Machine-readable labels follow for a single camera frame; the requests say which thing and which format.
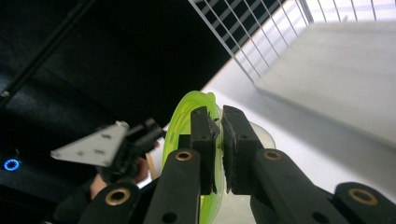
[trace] blue led light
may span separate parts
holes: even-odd
[[[4,162],[4,168],[8,171],[16,171],[20,168],[20,162],[15,159],[9,159]]]

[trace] silver metal plate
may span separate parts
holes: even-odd
[[[52,158],[97,166],[110,166],[128,132],[124,121],[51,151]]]

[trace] wire grid panel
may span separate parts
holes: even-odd
[[[189,0],[254,83],[313,22],[396,20],[396,0]]]

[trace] human hand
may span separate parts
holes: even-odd
[[[149,163],[145,159],[139,157],[136,161],[136,164],[139,167],[139,174],[134,177],[134,182],[139,183],[148,177]],[[93,200],[96,195],[105,187],[107,187],[107,183],[99,174],[97,174],[90,185],[91,200]]]

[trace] lime green tube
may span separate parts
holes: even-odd
[[[213,93],[203,93],[200,91],[191,91],[187,93],[177,105],[177,108],[169,123],[168,132],[166,134],[165,143],[163,146],[163,165],[166,158],[172,151],[177,149],[178,137],[180,134],[191,134],[191,117],[192,110],[206,106],[210,118],[217,121],[221,120],[221,113],[219,107],[216,105],[216,98]],[[210,195],[201,196],[201,210],[200,210],[200,223],[212,223],[221,205],[221,199],[224,192],[224,173],[222,169],[222,148],[221,137],[216,140],[216,158],[215,158],[215,182],[218,193],[211,193]]]

